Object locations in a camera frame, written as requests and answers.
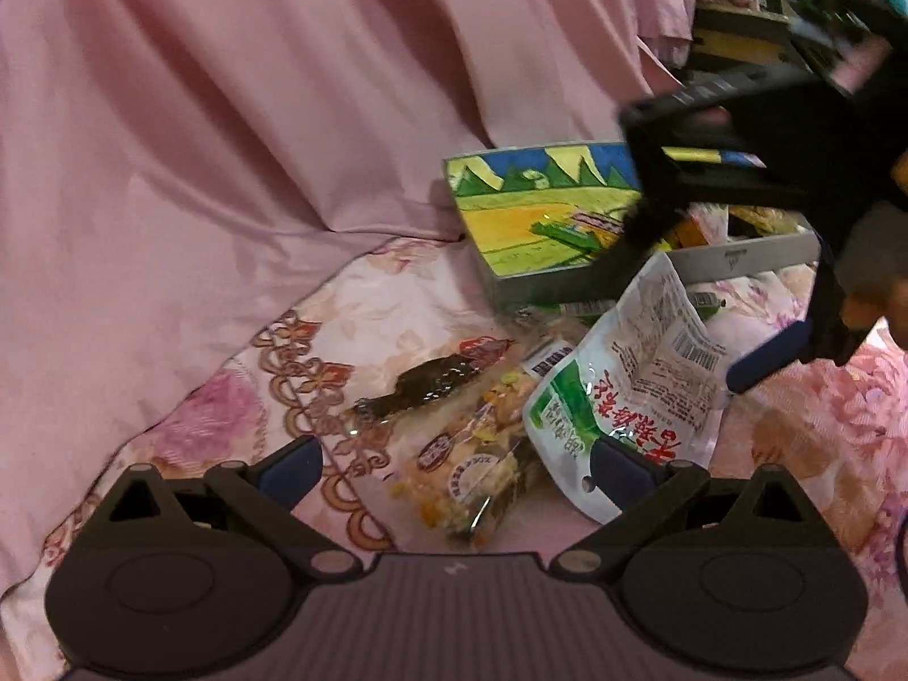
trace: plastic food package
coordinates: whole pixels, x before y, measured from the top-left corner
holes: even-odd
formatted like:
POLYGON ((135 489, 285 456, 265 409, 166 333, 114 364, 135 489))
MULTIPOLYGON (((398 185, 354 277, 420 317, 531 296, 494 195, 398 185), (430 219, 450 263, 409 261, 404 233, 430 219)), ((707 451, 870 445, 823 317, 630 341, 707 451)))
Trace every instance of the plastic food package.
POLYGON ((593 443, 611 436, 655 462, 707 466, 728 401, 730 360, 659 253, 546 376, 525 406, 524 425, 557 486, 605 523, 619 509, 591 486, 593 443))
POLYGON ((569 302, 560 305, 524 306, 513 310, 518 320, 528 324, 540 324, 542 321, 554 321, 560 318, 573 318, 585 327, 593 327, 596 320, 615 306, 612 300, 590 300, 589 302, 569 302))
POLYGON ((687 299, 693 305, 700 322, 706 322, 713 318, 716 312, 725 306, 725 300, 722 300, 716 292, 712 291, 689 291, 687 292, 687 299))
POLYGON ((487 544, 507 509, 545 474, 522 411, 573 347, 552 335, 514 365, 515 347, 511 365, 490 370, 478 396, 458 407, 445 427, 428 436, 414 431, 401 443, 392 475, 351 481, 399 550, 480 551, 487 544))
POLYGON ((728 243, 727 206, 695 204, 691 205, 689 214, 690 220, 696 224, 705 243, 710 246, 720 246, 723 243, 728 243))
POLYGON ((388 423, 409 409, 448 397, 501 360, 512 343, 488 336, 471 338, 460 343, 457 353, 404 371, 390 394, 353 404, 343 416, 348 431, 388 423))
POLYGON ((728 215, 728 231, 736 237, 763 238, 798 232, 797 216, 783 209, 734 205, 728 208, 728 215))

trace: white snack package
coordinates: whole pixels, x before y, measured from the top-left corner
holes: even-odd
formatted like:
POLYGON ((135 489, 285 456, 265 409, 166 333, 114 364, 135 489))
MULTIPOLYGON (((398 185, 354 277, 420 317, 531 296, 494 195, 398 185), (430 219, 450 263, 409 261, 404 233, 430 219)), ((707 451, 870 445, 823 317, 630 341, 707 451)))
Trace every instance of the white snack package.
POLYGON ((728 205, 691 205, 688 214, 709 245, 728 243, 728 205))
POLYGON ((669 257, 652 256, 619 303, 558 363, 523 410, 524 426, 562 492, 605 523, 619 509, 589 480, 589 452, 614 436, 657 463, 706 466, 733 360, 711 341, 669 257))

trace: painted landscape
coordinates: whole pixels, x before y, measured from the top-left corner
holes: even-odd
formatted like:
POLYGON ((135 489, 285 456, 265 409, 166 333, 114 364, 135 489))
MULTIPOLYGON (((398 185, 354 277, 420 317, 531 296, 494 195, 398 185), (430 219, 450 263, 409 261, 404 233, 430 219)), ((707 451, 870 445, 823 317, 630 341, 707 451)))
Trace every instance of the painted landscape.
POLYGON ((639 197, 619 143, 498 150, 451 158, 446 170, 466 227, 498 276, 589 262, 639 197))

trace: colorful painted box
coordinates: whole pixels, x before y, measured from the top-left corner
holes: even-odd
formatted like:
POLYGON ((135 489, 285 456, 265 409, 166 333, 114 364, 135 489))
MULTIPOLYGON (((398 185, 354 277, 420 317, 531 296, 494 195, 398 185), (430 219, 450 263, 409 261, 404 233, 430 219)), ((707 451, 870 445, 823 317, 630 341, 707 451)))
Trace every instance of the colorful painted box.
MULTIPOLYGON (((687 152, 697 161, 744 161, 687 152)), ((588 267, 621 232, 639 198, 622 143, 501 149, 445 161, 445 174, 496 306, 596 298, 588 267)), ((686 284, 746 276, 816 260, 813 232, 670 250, 686 284)))

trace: cardboard box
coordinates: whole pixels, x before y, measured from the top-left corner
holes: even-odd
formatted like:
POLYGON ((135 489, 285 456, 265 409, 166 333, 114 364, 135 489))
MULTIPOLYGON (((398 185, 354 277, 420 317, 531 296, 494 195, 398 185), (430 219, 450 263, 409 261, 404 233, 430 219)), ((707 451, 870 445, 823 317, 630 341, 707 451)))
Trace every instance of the cardboard box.
MULTIPOLYGON (((696 152, 701 161, 741 161, 696 152)), ((639 193, 621 143, 569 143, 449 158, 448 185, 498 309, 599 299, 592 259, 620 232, 639 193)), ((731 279, 817 259, 813 232, 671 250, 684 284, 731 279)))
POLYGON ((805 65, 791 43, 787 17, 698 2, 687 72, 716 74, 743 64, 773 63, 805 65))

